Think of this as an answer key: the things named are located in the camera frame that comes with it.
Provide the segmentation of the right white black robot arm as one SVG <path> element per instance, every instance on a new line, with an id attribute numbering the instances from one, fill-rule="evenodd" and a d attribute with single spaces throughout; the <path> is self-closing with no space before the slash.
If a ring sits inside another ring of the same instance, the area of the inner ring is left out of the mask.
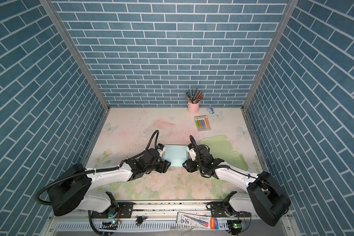
<path id="1" fill-rule="evenodd" d="M 269 226 L 275 226 L 288 212 L 291 200 L 270 173 L 256 174 L 236 168 L 223 159 L 214 158 L 206 145 L 189 144 L 187 152 L 189 159 L 183 167 L 189 173 L 198 171 L 204 178 L 227 181 L 248 193 L 250 204 L 237 193 L 227 196 L 223 203 L 228 211 L 255 213 Z"/>

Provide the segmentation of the light blue paper box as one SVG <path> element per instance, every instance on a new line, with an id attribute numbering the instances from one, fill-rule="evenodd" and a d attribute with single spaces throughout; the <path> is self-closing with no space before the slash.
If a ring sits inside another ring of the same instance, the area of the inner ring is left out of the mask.
<path id="1" fill-rule="evenodd" d="M 187 146 L 184 145 L 166 145 L 163 159 L 171 163 L 171 167 L 182 167 L 188 159 Z"/>

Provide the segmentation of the pack of coloured markers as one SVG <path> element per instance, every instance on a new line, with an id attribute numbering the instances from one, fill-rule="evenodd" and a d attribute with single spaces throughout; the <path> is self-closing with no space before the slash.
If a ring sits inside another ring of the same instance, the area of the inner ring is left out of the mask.
<path id="1" fill-rule="evenodd" d="M 194 121 L 198 132 L 211 130 L 207 115 L 196 116 L 194 117 Z"/>

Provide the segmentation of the white red blue package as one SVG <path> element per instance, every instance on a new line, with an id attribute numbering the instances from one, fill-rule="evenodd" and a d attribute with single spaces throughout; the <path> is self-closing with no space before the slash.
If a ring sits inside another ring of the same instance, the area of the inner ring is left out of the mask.
<path id="1" fill-rule="evenodd" d="M 209 230 L 219 229 L 218 220 L 214 217 L 201 216 L 184 212 L 178 212 L 177 223 L 193 228 L 203 228 Z"/>

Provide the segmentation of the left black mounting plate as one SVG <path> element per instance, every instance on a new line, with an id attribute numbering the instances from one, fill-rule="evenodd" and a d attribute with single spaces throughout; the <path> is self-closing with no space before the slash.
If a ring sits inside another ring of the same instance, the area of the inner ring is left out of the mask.
<path id="1" fill-rule="evenodd" d="M 111 204 L 105 211 L 97 212 L 92 211 L 91 218 L 108 218 L 108 219 L 121 219 L 130 218 L 134 207 L 133 202 L 119 202 Z"/>

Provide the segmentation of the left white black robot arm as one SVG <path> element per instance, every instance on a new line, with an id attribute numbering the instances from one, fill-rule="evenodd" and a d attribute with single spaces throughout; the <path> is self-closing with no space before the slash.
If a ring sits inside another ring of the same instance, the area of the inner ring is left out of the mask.
<path id="1" fill-rule="evenodd" d="M 138 159 L 126 159 L 120 166 L 84 168 L 75 164 L 57 180 L 40 189 L 34 196 L 41 205 L 51 206 L 55 216 L 63 216 L 74 210 L 105 212 L 115 210 L 117 202 L 111 192 L 98 194 L 92 190 L 115 182 L 129 182 L 152 171 L 166 173 L 171 163 L 163 159 L 167 148 L 158 144 L 145 150 Z"/>

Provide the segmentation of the light green flat paper box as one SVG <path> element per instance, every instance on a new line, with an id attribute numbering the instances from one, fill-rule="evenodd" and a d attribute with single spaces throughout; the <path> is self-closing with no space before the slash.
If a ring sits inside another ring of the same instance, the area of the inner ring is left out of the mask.
<path id="1" fill-rule="evenodd" d="M 210 154 L 214 158 L 223 159 L 230 165 L 242 170 L 247 171 L 249 169 L 243 155 L 233 148 L 233 145 L 228 141 L 227 136 L 219 135 L 204 138 L 200 141 L 200 144 L 207 145 L 210 148 Z"/>

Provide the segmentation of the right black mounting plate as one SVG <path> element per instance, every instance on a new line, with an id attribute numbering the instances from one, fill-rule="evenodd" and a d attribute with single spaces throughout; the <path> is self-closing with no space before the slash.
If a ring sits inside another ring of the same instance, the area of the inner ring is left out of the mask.
<path id="1" fill-rule="evenodd" d="M 212 217 L 250 217 L 251 213 L 246 211 L 235 211 L 228 202 L 209 202 L 206 208 L 210 211 Z"/>

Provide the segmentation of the pink pencil cup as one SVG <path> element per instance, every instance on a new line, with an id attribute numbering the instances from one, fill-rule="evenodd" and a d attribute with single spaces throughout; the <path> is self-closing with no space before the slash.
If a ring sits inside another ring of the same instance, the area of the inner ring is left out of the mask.
<path id="1" fill-rule="evenodd" d="M 188 108 L 187 108 L 188 113 L 196 114 L 199 112 L 200 102 L 198 102 L 198 103 L 188 102 L 187 106 L 188 106 Z"/>

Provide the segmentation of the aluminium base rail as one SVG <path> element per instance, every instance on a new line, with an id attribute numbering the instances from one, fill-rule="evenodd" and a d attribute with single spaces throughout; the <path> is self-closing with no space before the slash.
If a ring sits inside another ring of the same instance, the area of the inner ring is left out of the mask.
<path id="1" fill-rule="evenodd" d="M 59 217 L 51 215 L 41 234 L 43 236 L 54 236 L 57 232 L 91 232 L 92 228 L 89 224 L 89 218 L 92 219 L 94 227 L 97 230 L 99 230 L 102 221 L 118 221 L 119 226 L 116 230 L 101 231 L 109 233 L 147 233 L 171 231 L 173 229 L 186 230 L 185 226 L 177 223 L 178 212 L 211 216 L 210 211 L 206 208 L 207 201 L 134 201 L 133 203 L 134 207 L 130 218 L 91 218 L 90 214 L 83 210 L 73 211 Z M 144 217 L 144 222 L 139 227 L 135 224 L 137 216 Z M 227 230 L 227 220 L 256 223 L 260 220 L 260 217 L 255 213 L 251 213 L 250 217 L 224 217 L 217 218 L 217 220 L 219 230 Z"/>

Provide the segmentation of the black mounting plate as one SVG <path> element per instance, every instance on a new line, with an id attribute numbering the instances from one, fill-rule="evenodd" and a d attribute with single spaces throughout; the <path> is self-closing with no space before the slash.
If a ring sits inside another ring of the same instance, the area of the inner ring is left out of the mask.
<path id="1" fill-rule="evenodd" d="M 235 211 L 228 202 L 209 202 L 206 208 L 210 211 L 212 217 L 250 217 L 251 213 L 246 211 Z"/>
<path id="2" fill-rule="evenodd" d="M 108 218 L 108 219 L 121 219 L 130 218 L 134 207 L 133 202 L 119 202 L 111 204 L 105 211 L 97 212 L 92 211 L 91 218 Z"/>

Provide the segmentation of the coloured pencils bundle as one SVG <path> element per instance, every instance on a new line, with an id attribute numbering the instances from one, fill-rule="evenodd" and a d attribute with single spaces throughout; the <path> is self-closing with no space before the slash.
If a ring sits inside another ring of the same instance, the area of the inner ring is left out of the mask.
<path id="1" fill-rule="evenodd" d="M 199 89 L 189 89 L 185 93 L 185 98 L 192 104 L 198 104 L 204 99 L 204 94 Z"/>

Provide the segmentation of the small black knob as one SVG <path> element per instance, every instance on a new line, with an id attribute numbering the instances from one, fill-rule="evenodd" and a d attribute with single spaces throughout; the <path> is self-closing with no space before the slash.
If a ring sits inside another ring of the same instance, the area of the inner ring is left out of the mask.
<path id="1" fill-rule="evenodd" d="M 137 216 L 137 219 L 135 221 L 136 226 L 139 227 L 143 222 L 144 222 L 144 217 Z"/>

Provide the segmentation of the left green circuit board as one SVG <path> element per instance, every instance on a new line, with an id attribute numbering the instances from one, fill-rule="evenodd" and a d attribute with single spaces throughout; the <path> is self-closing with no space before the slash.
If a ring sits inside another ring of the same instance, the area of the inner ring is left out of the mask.
<path id="1" fill-rule="evenodd" d="M 118 221 L 102 221 L 99 230 L 100 231 L 116 230 L 118 226 L 119 226 Z"/>

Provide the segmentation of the right green lit device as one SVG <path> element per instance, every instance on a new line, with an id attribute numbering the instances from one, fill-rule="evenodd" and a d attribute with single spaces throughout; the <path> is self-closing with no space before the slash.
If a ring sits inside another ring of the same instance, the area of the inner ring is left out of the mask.
<path id="1" fill-rule="evenodd" d="M 242 232 L 243 225 L 241 220 L 227 220 L 227 226 L 228 229 L 226 231 L 232 236 L 237 236 Z"/>

